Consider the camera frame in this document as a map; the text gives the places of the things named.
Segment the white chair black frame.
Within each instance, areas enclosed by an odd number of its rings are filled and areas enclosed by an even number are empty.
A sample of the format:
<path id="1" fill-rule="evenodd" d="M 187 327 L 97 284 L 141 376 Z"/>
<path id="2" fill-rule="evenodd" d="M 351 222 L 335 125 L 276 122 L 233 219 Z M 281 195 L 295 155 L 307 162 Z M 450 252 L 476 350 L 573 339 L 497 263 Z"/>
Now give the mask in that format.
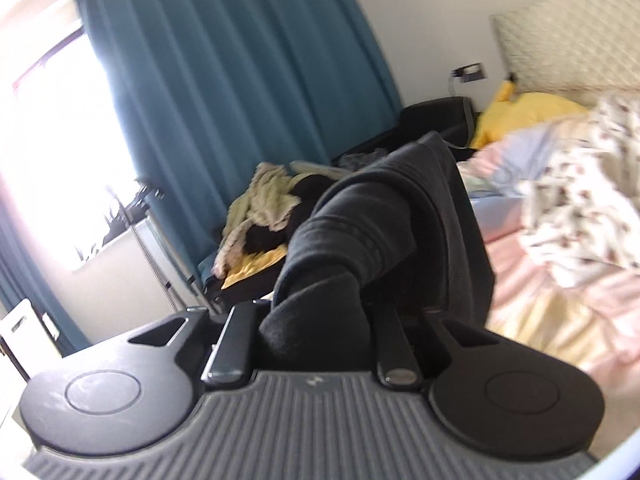
<path id="1" fill-rule="evenodd" d="M 54 338 L 28 299 L 2 318 L 1 350 L 26 382 L 62 359 Z"/>

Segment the teal curtain right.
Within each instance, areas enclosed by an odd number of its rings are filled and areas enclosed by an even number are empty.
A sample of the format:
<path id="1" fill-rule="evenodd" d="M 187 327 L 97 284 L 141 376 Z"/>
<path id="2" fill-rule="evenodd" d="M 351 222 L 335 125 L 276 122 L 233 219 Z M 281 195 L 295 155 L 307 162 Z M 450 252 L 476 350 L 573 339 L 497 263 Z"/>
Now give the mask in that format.
<path id="1" fill-rule="evenodd" d="M 261 162 L 326 164 L 401 99 L 356 0 L 76 0 L 152 206 L 202 278 Z"/>

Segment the beige knitted blanket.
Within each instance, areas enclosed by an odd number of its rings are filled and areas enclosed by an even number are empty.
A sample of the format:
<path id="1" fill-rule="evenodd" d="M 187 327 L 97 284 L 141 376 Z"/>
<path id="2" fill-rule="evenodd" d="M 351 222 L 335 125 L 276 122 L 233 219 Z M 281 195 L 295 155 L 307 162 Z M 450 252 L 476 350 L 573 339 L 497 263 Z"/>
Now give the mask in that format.
<path id="1" fill-rule="evenodd" d="M 304 174 L 291 176 L 285 166 L 270 162 L 257 165 L 248 188 L 228 209 L 212 267 L 216 278 L 224 280 L 242 260 L 246 234 L 252 226 L 265 226 L 277 232 L 288 225 L 292 210 L 300 203 L 292 189 L 304 177 Z"/>

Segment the white patterned blanket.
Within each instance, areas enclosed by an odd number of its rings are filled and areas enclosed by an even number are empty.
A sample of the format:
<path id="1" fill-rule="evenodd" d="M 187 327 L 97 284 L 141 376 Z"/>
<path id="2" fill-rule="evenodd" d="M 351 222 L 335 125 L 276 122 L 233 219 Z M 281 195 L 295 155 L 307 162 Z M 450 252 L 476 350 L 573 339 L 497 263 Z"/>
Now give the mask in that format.
<path id="1" fill-rule="evenodd" d="M 639 97 L 606 94 L 556 122 L 554 149 L 523 205 L 521 244 L 555 281 L 639 273 Z"/>

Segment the wall socket with charger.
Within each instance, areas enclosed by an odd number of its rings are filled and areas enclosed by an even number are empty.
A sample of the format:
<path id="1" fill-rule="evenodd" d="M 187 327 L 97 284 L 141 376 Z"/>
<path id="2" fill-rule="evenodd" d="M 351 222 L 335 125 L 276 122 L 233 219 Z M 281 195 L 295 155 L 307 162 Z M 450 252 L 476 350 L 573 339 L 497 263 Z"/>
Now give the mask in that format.
<path id="1" fill-rule="evenodd" d="M 451 71 L 448 77 L 448 90 L 450 96 L 456 96 L 456 82 L 468 84 L 469 82 L 480 81 L 486 78 L 484 65 L 482 63 L 472 63 L 460 66 Z"/>

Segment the pastel pink blue bedsheet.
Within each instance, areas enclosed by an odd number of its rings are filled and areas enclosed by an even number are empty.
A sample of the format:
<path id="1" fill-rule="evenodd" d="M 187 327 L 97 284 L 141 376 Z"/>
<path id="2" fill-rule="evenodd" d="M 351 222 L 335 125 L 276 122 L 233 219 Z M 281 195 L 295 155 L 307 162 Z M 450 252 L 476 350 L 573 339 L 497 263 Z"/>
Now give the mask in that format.
<path id="1" fill-rule="evenodd" d="M 598 457 L 639 426 L 638 147 L 626 128 L 568 120 L 459 164 L 496 274 L 488 325 L 598 384 Z"/>

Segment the black clothes pile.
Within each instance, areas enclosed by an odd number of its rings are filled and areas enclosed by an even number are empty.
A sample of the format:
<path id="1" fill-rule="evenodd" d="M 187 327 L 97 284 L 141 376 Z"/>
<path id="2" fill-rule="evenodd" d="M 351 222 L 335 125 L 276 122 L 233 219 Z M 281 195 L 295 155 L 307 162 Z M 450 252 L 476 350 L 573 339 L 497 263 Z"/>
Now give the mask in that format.
<path id="1" fill-rule="evenodd" d="M 270 162 L 259 164 L 246 191 L 228 209 L 205 298 L 227 312 L 270 294 L 291 238 L 321 196 L 346 176 L 345 170 L 326 166 L 289 172 Z"/>

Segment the quilted beige headboard pillow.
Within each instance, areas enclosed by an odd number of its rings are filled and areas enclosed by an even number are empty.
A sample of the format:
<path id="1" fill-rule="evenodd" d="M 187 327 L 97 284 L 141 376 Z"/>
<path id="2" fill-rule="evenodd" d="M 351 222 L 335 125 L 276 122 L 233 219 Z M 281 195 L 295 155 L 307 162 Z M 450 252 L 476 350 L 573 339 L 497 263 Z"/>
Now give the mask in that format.
<path id="1" fill-rule="evenodd" d="M 602 92 L 639 90 L 639 0 L 544 0 L 490 24 L 521 92 L 590 104 Z"/>

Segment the yellow Pikachu plush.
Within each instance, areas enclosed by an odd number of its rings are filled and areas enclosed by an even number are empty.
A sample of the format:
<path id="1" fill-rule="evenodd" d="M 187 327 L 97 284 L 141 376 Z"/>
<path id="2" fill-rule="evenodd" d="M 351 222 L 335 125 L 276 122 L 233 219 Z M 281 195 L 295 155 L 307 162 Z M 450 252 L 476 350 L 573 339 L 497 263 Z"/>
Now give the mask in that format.
<path id="1" fill-rule="evenodd" d="M 514 131 L 587 110 L 582 104 L 552 93 L 520 93 L 513 80 L 505 79 L 477 119 L 471 148 L 481 150 Z"/>

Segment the black drawstring trousers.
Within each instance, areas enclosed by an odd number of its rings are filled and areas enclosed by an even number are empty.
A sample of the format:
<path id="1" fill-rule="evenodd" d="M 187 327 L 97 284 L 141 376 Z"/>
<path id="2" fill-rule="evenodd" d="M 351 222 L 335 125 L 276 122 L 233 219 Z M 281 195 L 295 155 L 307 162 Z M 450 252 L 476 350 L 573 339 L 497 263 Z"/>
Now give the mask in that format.
<path id="1" fill-rule="evenodd" d="M 410 307 L 484 326 L 495 274 L 454 156 L 427 133 L 338 181 L 288 243 L 258 328 L 270 370 L 363 370 L 371 329 L 361 300 L 378 286 Z"/>

